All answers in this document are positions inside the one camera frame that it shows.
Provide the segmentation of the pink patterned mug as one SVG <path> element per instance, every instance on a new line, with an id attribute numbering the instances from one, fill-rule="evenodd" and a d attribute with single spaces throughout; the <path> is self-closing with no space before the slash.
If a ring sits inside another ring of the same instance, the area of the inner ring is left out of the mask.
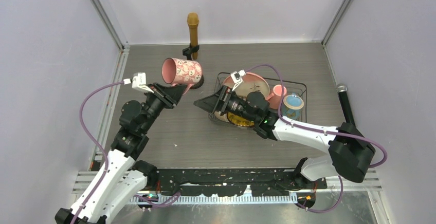
<path id="1" fill-rule="evenodd" d="M 186 85 L 183 94 L 204 80 L 203 69 L 199 62 L 177 58 L 166 58 L 161 68 L 162 79 L 171 86 Z"/>

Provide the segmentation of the blue mug yellow inside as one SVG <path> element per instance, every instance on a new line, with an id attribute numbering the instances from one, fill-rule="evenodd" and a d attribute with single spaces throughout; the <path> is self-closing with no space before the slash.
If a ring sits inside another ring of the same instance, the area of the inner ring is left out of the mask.
<path id="1" fill-rule="evenodd" d="M 303 99 L 296 93 L 292 93 L 283 98 L 280 114 L 292 120 L 298 120 L 301 117 L 304 108 Z"/>

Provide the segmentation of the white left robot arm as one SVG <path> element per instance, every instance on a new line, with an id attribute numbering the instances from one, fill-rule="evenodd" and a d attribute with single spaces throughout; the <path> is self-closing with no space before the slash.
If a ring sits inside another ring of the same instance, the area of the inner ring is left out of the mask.
<path id="1" fill-rule="evenodd" d="M 84 193 L 68 209 L 55 215 L 56 223 L 111 223 L 127 202 L 140 190 L 157 186 L 156 166 L 138 160 L 151 126 L 164 109 L 173 109 L 188 86 L 146 85 L 146 100 L 132 100 L 122 107 L 120 130 L 98 171 Z"/>

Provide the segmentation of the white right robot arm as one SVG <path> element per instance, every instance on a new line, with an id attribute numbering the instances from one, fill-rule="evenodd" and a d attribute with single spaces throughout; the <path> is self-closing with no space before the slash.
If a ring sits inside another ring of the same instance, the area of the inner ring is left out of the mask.
<path id="1" fill-rule="evenodd" d="M 216 93 L 194 101 L 194 105 L 210 114 L 231 113 L 251 121 L 253 131 L 263 139 L 296 142 L 324 152 L 324 156 L 300 160 L 293 175 L 300 188 L 336 175 L 361 183 L 375 155 L 375 148 L 352 125 L 319 126 L 281 117 L 269 108 L 260 92 L 251 92 L 243 99 L 222 86 Z"/>

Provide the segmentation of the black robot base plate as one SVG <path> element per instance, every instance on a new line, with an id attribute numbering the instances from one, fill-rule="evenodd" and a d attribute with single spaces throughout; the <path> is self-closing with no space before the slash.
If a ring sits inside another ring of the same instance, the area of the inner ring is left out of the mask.
<path id="1" fill-rule="evenodd" d="M 284 196 L 289 191 L 326 188 L 324 178 L 308 181 L 285 168 L 158 169 L 146 185 L 166 196 L 207 197 L 241 196 L 247 189 L 252 196 Z"/>

